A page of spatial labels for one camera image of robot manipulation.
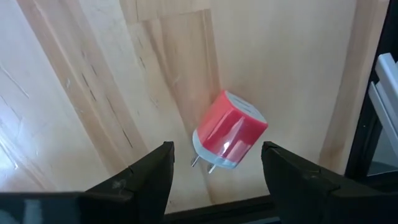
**red wall charger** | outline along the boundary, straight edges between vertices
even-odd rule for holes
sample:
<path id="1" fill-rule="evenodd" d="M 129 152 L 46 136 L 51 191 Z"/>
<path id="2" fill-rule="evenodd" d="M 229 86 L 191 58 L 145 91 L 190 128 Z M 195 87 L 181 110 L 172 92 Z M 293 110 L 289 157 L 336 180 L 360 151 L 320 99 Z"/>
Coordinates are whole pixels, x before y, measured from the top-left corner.
<path id="1" fill-rule="evenodd" d="M 267 128 L 253 105 L 223 90 L 193 132 L 192 167 L 202 158 L 209 173 L 217 166 L 234 169 Z"/>

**wooden table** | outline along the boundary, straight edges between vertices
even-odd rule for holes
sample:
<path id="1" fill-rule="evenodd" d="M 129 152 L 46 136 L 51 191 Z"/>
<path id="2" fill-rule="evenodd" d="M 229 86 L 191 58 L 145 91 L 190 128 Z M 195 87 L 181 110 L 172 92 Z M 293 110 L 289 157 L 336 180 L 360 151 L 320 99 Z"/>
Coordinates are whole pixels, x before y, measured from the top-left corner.
<path id="1" fill-rule="evenodd" d="M 167 212 L 267 193 L 271 140 L 345 169 L 386 0 L 3 0 L 0 189 L 86 190 L 175 143 Z M 190 167 L 222 90 L 269 129 L 235 170 Z"/>

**black metal frame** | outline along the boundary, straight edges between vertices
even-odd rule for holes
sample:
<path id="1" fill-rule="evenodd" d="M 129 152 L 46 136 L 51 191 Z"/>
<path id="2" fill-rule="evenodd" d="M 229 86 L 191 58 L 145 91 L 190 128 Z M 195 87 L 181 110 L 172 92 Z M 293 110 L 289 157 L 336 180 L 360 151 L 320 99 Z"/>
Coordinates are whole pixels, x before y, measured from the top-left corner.
<path id="1" fill-rule="evenodd" d="M 398 58 L 398 1 L 390 1 L 386 20 L 383 25 L 379 45 L 374 57 L 369 83 L 378 82 L 374 67 L 378 55 L 391 53 Z M 349 155 L 345 176 L 354 180 L 363 180 L 368 174 L 374 151 L 382 131 L 382 125 L 368 95 L 368 89 L 359 116 L 351 153 Z"/>
<path id="2" fill-rule="evenodd" d="M 386 172 L 383 174 L 370 175 L 358 182 L 381 192 L 396 192 L 398 189 L 398 172 Z"/>
<path id="3" fill-rule="evenodd" d="M 271 196 L 171 213 L 164 217 L 164 223 L 246 223 L 256 220 L 280 223 Z"/>

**metal prong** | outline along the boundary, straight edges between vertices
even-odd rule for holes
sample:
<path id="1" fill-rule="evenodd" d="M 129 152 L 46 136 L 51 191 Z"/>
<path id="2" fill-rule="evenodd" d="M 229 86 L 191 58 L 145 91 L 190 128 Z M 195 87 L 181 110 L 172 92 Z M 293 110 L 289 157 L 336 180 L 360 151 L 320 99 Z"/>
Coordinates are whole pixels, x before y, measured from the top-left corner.
<path id="1" fill-rule="evenodd" d="M 199 160 L 199 156 L 198 155 L 196 155 L 194 158 L 192 158 L 191 166 L 194 167 L 197 164 L 198 160 Z"/>
<path id="2" fill-rule="evenodd" d="M 212 172 L 215 168 L 216 168 L 216 165 L 214 165 L 214 164 L 208 164 L 208 165 L 207 165 L 207 172 L 208 172 L 209 174 L 211 174 L 211 172 Z"/>

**wood grain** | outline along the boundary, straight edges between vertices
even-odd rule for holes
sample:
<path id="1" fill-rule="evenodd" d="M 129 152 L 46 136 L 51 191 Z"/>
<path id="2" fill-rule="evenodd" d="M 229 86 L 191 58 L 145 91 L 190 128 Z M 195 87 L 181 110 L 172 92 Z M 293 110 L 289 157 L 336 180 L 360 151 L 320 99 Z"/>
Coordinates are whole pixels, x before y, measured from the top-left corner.
<path id="1" fill-rule="evenodd" d="M 4 0 L 0 189 L 86 190 L 164 141 L 176 158 L 167 212 L 268 194 L 264 140 L 344 167 L 351 143 L 338 124 L 352 134 L 386 5 Z M 204 162 L 190 167 L 191 138 L 221 89 L 270 128 L 235 170 L 208 175 Z"/>
<path id="2" fill-rule="evenodd" d="M 209 0 L 120 0 L 128 24 L 210 7 Z"/>
<path id="3" fill-rule="evenodd" d="M 333 117 L 319 164 L 344 174 L 389 1 L 358 1 Z"/>
<path id="4" fill-rule="evenodd" d="M 0 3 L 1 189 L 85 190 L 109 176 L 15 1 Z"/>

